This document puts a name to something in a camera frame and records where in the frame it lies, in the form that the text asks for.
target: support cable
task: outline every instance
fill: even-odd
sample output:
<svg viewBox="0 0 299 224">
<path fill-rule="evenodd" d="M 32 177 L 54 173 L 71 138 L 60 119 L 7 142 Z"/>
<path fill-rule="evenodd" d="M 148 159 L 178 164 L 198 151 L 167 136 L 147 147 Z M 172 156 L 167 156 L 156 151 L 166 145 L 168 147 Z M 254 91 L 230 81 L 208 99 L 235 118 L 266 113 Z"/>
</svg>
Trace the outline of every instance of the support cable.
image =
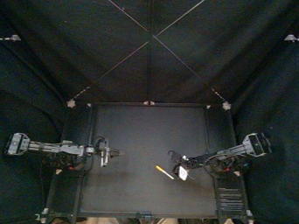
<svg viewBox="0 0 299 224">
<path fill-rule="evenodd" d="M 87 86 L 74 97 L 72 100 L 78 99 L 86 92 L 88 89 L 92 88 L 92 86 L 95 86 L 95 84 L 131 58 L 131 56 L 148 44 L 148 41 L 144 42 L 127 56 L 124 59 L 122 59 L 116 65 L 95 80 L 92 81 L 91 85 Z"/>
<path fill-rule="evenodd" d="M 126 12 L 126 10 L 123 8 L 120 8 L 118 6 L 118 4 L 112 1 L 112 0 L 108 0 L 115 6 L 116 8 L 135 21 L 135 23 L 148 32 L 148 30 L 142 26 L 142 24 L 130 16 L 130 14 Z"/>
<path fill-rule="evenodd" d="M 158 40 L 158 42 L 162 44 L 162 46 L 168 50 L 168 52 L 172 54 L 172 56 L 184 64 L 184 66 L 190 69 L 190 71 L 200 78 L 202 83 L 206 85 L 207 88 L 211 89 L 214 94 L 224 101 L 227 102 L 226 98 L 220 95 L 220 93 L 215 90 L 215 88 L 208 84 L 207 81 L 203 80 L 202 76 L 192 70 L 192 68 L 186 64 L 186 62 L 182 60 L 182 58 L 175 54 L 175 52 L 171 50 L 171 48 L 164 44 L 164 42 L 154 36 L 154 38 Z"/>
<path fill-rule="evenodd" d="M 206 0 L 202 0 L 199 3 L 196 3 L 192 7 L 191 7 L 191 9 L 187 11 L 187 12 L 184 12 L 183 14 L 182 14 L 182 16 L 180 17 L 178 17 L 175 20 L 174 20 L 174 22 L 155 35 L 156 37 L 159 37 L 164 32 L 166 32 L 166 30 L 168 30 L 203 3 L 206 2 Z"/>
</svg>

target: cable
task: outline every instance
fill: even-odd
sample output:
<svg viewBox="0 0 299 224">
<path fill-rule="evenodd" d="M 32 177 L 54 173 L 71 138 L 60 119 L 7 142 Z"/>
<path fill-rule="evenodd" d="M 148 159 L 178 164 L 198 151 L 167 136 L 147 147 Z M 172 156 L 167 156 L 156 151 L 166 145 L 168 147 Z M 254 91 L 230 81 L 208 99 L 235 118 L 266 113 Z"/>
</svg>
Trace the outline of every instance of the cable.
<svg viewBox="0 0 299 224">
<path fill-rule="evenodd" d="M 42 166 L 40 166 L 40 181 L 42 181 L 42 205 L 46 207 L 46 200 L 44 200 L 44 187 L 43 187 L 43 162 L 46 161 L 46 158 L 42 160 Z"/>
<path fill-rule="evenodd" d="M 216 155 L 214 155 L 212 157 L 208 157 L 207 158 L 207 160 L 203 162 L 203 165 L 202 165 L 202 167 L 203 167 L 203 170 L 211 175 L 211 173 L 208 172 L 208 170 L 207 170 L 207 163 L 214 159 L 214 158 L 218 158 L 218 157 L 223 157 L 223 156 L 228 156 L 230 154 L 216 154 Z"/>
</svg>

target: black backdrop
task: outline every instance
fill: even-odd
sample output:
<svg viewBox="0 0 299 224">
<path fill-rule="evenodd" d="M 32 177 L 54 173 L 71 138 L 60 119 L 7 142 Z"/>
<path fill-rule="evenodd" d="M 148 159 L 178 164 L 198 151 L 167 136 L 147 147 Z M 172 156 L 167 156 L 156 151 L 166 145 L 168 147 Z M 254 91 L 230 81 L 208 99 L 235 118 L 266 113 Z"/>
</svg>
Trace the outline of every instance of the black backdrop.
<svg viewBox="0 0 299 224">
<path fill-rule="evenodd" d="M 115 3 L 158 34 L 199 1 Z M 273 137 L 275 152 L 247 175 L 253 212 L 262 223 L 298 223 L 299 43 L 285 42 L 298 36 L 297 19 L 297 1 L 203 1 L 159 36 L 196 75 L 151 38 L 104 75 L 148 41 L 111 1 L 3 1 L 0 38 L 23 41 L 0 42 L 2 149 L 15 132 L 58 142 L 66 101 L 87 86 L 82 102 L 219 103 L 216 88 L 232 103 L 238 140 L 254 131 Z M 40 162 L 0 158 L 2 222 L 43 209 Z"/>
</svg>

